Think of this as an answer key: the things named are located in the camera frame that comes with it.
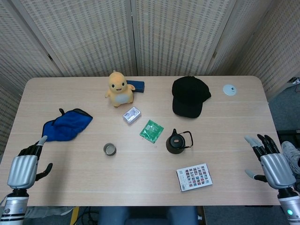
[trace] blue glove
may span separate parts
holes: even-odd
[[[70,141],[82,132],[92,121],[93,117],[81,109],[64,112],[61,116],[44,124],[43,134],[47,135],[47,142]]]

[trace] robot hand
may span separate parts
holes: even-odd
[[[257,136],[264,147],[260,141],[250,136],[245,136],[245,140],[251,145],[265,175],[256,175],[250,170],[245,170],[246,174],[254,180],[267,182],[274,189],[292,187],[296,179],[284,155],[279,152],[272,138],[267,135]]]
[[[12,189],[28,189],[51,171],[53,164],[49,163],[44,172],[37,174],[38,160],[46,140],[47,136],[43,136],[36,144],[21,150],[14,158],[7,181]]]
[[[254,180],[267,182],[272,188],[278,189],[277,197],[287,220],[291,225],[300,225],[300,196],[291,188],[296,182],[293,172],[273,139],[267,135],[257,136],[263,145],[250,136],[245,136],[245,140],[251,145],[260,161],[264,175],[254,174],[250,170],[245,172]]]
[[[23,224],[29,199],[27,189],[32,187],[35,181],[47,176],[52,169],[53,164],[50,163],[44,172],[37,174],[38,160],[46,140],[47,136],[43,136],[34,145],[21,150],[14,158],[7,181],[13,192],[7,195],[0,225]]]

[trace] green packet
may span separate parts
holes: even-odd
[[[146,138],[148,141],[155,143],[164,128],[157,123],[149,120],[144,129],[141,131],[140,136]]]

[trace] jeans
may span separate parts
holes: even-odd
[[[99,225],[124,225],[129,219],[129,207],[105,206],[99,212]],[[195,206],[170,206],[166,218],[170,225],[198,225]]]

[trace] yellow plush toy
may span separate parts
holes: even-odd
[[[105,98],[110,97],[112,105],[115,107],[124,103],[133,102],[133,93],[135,87],[127,84],[122,73],[113,72],[109,75],[109,90],[105,94]]]

